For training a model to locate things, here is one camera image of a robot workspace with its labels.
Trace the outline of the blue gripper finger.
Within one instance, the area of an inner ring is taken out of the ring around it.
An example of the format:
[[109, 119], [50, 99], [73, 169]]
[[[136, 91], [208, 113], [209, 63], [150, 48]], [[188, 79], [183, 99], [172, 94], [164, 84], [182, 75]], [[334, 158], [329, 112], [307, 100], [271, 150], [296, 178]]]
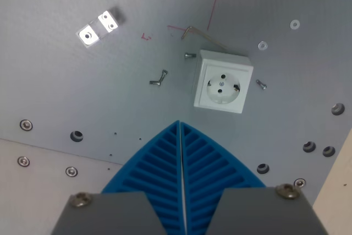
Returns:
[[180, 131], [188, 234], [327, 234], [299, 187], [267, 187], [205, 134]]
[[72, 195], [52, 234], [180, 234], [179, 126], [151, 139], [101, 193]]

